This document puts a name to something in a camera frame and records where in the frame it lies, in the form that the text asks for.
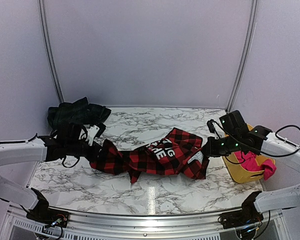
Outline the right corner wall post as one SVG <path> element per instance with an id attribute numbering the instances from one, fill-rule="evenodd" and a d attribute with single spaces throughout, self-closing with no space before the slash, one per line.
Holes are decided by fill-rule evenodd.
<path id="1" fill-rule="evenodd" d="M 251 46 L 253 43 L 253 37 L 255 33 L 255 27 L 257 24 L 257 14 L 258 14 L 258 8 L 259 8 L 259 1 L 258 0 L 252 0 L 251 1 L 251 9 L 249 14 L 249 20 L 248 20 L 248 26 L 247 26 L 247 32 L 245 36 L 245 41 L 243 44 L 243 51 L 241 54 L 239 67 L 235 76 L 234 85 L 231 90 L 231 94 L 227 103 L 226 112 L 229 112 L 233 109 L 240 85 L 243 80 L 243 75 L 245 71 L 245 67 L 247 64 L 248 56 L 251 50 Z"/>

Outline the aluminium front rail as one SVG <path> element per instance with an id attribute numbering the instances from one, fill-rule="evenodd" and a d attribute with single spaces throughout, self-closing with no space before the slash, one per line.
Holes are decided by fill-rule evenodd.
<path id="1" fill-rule="evenodd" d="M 62 227 L 47 228 L 44 223 L 28 219 L 18 205 L 10 204 L 0 240 L 288 240 L 283 214 L 271 211 L 262 220 L 248 221 L 238 227 L 223 227 L 221 215 L 225 211 L 208 211 L 178 215 L 116 215 L 65 210 L 67 220 Z"/>

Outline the corner wall post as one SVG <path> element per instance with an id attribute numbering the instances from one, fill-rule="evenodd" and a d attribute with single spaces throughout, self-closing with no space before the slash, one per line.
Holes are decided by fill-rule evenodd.
<path id="1" fill-rule="evenodd" d="M 239 67 L 235 76 L 234 85 L 231 90 L 231 94 L 227 103 L 226 112 L 229 112 L 233 109 L 240 85 L 243 80 L 243 75 L 245 71 L 245 67 L 247 64 L 248 56 L 251 50 L 251 46 L 253 43 L 253 37 L 255 33 L 255 27 L 257 24 L 257 14 L 258 14 L 258 8 L 259 8 L 259 1 L 258 0 L 252 0 L 251 1 L 251 9 L 249 14 L 249 20 L 248 20 L 248 26 L 247 26 L 247 32 L 245 36 L 245 41 L 243 44 L 243 51 L 241 54 Z"/>
<path id="2" fill-rule="evenodd" d="M 64 102 L 64 97 L 63 97 L 63 93 L 61 90 L 61 84 L 60 84 L 60 80 L 58 77 L 56 64 L 54 61 L 54 56 L 53 56 L 53 51 L 52 51 L 52 45 L 51 45 L 50 36 L 49 36 L 45 1 L 38 0 L 37 2 L 38 2 L 40 25 L 41 25 L 42 36 L 43 36 L 43 44 L 44 44 L 44 49 L 45 49 L 46 56 L 47 56 L 48 67 L 50 70 L 50 74 L 52 77 L 52 82 L 53 82 L 53 86 L 54 86 L 54 89 L 56 92 L 58 102 L 62 103 L 62 102 Z"/>

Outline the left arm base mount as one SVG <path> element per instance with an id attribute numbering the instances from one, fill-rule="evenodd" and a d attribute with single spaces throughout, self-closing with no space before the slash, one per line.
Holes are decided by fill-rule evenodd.
<path id="1" fill-rule="evenodd" d="M 26 217 L 30 220 L 43 223 L 45 228 L 51 227 L 67 227 L 69 220 L 69 212 L 46 208 L 39 211 L 27 210 Z"/>

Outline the red black plaid shirt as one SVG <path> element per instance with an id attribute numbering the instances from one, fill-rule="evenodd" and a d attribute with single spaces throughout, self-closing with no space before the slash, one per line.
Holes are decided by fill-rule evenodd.
<path id="1" fill-rule="evenodd" d="M 106 139 L 98 156 L 89 164 L 92 169 L 114 176 L 127 172 L 131 184 L 138 181 L 141 173 L 160 176 L 182 173 L 190 179 L 204 180 L 209 159 L 203 156 L 202 143 L 200 136 L 178 128 L 131 151 L 118 150 Z"/>

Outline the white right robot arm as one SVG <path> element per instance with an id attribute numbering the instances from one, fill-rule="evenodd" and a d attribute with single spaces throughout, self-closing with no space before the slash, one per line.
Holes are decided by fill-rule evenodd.
<path id="1" fill-rule="evenodd" d="M 215 131 L 215 124 L 225 133 L 225 137 L 208 137 L 207 143 L 202 148 L 203 156 L 221 157 L 237 151 L 250 151 L 279 160 L 300 173 L 300 144 L 292 143 L 261 125 L 249 130 L 238 110 L 220 117 L 218 123 L 214 120 L 208 121 L 207 125 L 212 133 Z M 250 205 L 238 211 L 237 219 L 242 224 L 248 224 L 256 217 L 257 212 L 297 207 L 300 207 L 300 184 L 257 193 Z"/>

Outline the left corner wall post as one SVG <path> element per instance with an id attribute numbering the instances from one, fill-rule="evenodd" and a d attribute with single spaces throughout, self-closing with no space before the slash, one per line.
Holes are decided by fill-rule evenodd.
<path id="1" fill-rule="evenodd" d="M 52 82 L 53 82 L 53 86 L 54 86 L 54 89 L 56 92 L 58 102 L 62 103 L 62 102 L 64 102 L 64 97 L 63 97 L 63 93 L 61 90 L 61 84 L 60 84 L 60 80 L 58 77 L 56 64 L 54 61 L 54 56 L 53 56 L 53 51 L 52 51 L 52 45 L 51 45 L 50 36 L 49 36 L 45 1 L 38 0 L 37 2 L 38 2 L 40 25 L 41 25 L 42 36 L 43 36 L 43 44 L 44 44 L 44 49 L 45 49 L 46 56 L 47 56 L 48 67 L 50 70 L 50 74 L 52 77 Z"/>

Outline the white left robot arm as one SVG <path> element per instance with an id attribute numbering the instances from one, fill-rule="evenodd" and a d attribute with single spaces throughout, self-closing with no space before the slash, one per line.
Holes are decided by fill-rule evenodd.
<path id="1" fill-rule="evenodd" d="M 85 140 L 70 138 L 53 138 L 51 136 L 36 136 L 32 140 L 0 142 L 0 167 L 17 163 L 52 162 L 74 156 L 84 157 L 88 161 L 95 160 L 101 146 L 89 144 Z M 39 194 L 0 176 L 0 199 L 21 205 L 33 210 L 41 222 L 47 223 L 53 218 L 53 211 L 45 204 L 39 203 Z"/>

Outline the pink garment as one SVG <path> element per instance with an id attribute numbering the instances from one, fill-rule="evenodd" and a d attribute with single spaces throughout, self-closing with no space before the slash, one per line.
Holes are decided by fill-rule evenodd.
<path id="1" fill-rule="evenodd" d="M 238 177 L 239 183 L 247 183 L 259 179 L 268 180 L 276 170 L 275 160 L 261 155 L 256 155 L 253 152 L 244 154 L 241 151 L 235 152 L 235 157 L 238 160 L 239 170 L 235 171 L 234 176 Z"/>

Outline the dark green plaid garment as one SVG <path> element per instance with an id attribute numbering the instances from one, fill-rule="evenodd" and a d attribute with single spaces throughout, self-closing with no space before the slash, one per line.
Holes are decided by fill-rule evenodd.
<path id="1" fill-rule="evenodd" d="M 51 135 L 63 124 L 74 123 L 78 125 L 98 126 L 99 131 L 96 136 L 100 137 L 106 128 L 104 122 L 110 114 L 111 109 L 89 103 L 87 97 L 84 97 L 73 103 L 63 102 L 58 107 L 49 107 L 47 121 L 52 128 Z"/>

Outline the yellow laundry basket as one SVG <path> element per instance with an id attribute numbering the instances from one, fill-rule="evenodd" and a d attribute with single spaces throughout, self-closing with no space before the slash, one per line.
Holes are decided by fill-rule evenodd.
<path id="1" fill-rule="evenodd" d="M 233 181 L 239 184 L 257 180 L 268 180 L 276 170 L 274 159 L 253 152 L 244 154 L 241 151 L 222 157 Z"/>

